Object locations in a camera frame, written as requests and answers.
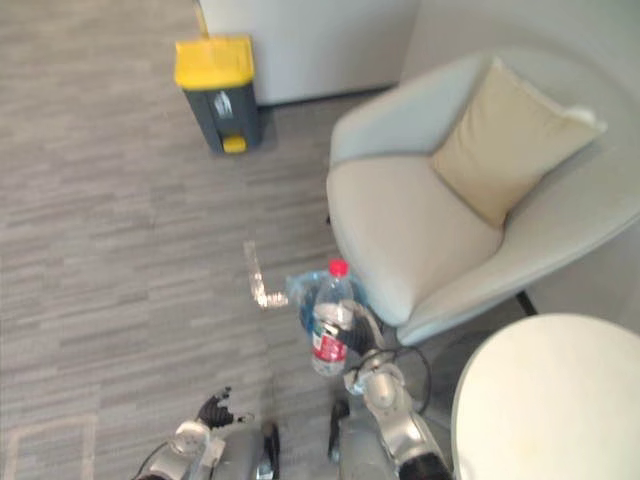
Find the gray trash can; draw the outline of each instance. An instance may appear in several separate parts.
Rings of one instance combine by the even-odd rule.
[[[175,81],[214,152],[241,153],[261,140],[248,35],[176,43]]]

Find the yellow trash can lid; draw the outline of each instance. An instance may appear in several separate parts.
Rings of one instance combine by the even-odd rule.
[[[186,90],[239,87],[252,80],[248,35],[215,35],[176,43],[175,81]]]

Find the chair leg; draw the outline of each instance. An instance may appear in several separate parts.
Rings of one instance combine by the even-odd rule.
[[[536,307],[533,306],[533,303],[531,303],[531,299],[529,298],[529,295],[527,295],[527,292],[525,292],[524,290],[516,295],[516,300],[524,310],[524,313],[527,315],[527,317],[531,317],[533,315],[538,314]]]
[[[333,463],[340,462],[340,420],[349,416],[349,404],[346,400],[337,400],[331,409],[331,428],[329,430],[329,448],[327,456]]]

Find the round white table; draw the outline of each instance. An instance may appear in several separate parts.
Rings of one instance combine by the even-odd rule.
[[[640,479],[640,336],[542,315],[488,339],[453,410],[458,480]]]

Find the water bottle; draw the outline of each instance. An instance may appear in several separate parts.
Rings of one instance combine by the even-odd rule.
[[[344,330],[352,327],[353,313],[345,308],[345,300],[353,300],[353,290],[347,278],[349,264],[341,259],[329,262],[329,277],[318,290],[313,307],[312,357],[313,368],[325,377],[339,375],[344,370],[347,346],[326,328],[335,325]]]

